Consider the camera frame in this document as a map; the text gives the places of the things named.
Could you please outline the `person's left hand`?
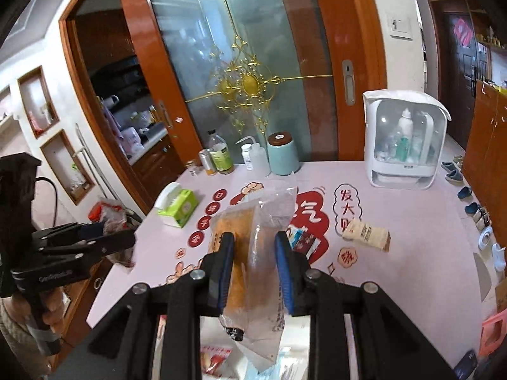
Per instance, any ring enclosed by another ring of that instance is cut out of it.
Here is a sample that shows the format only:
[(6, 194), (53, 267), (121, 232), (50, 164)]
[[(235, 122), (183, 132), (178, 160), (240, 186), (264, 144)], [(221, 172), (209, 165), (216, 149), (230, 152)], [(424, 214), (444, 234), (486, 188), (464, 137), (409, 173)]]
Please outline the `person's left hand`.
[[(46, 308), (43, 321), (53, 331), (60, 333), (64, 325), (64, 291), (62, 287), (40, 293), (40, 299)], [(26, 325), (31, 315), (31, 308), (26, 299), (19, 293), (4, 299), (6, 311), (16, 323)]]

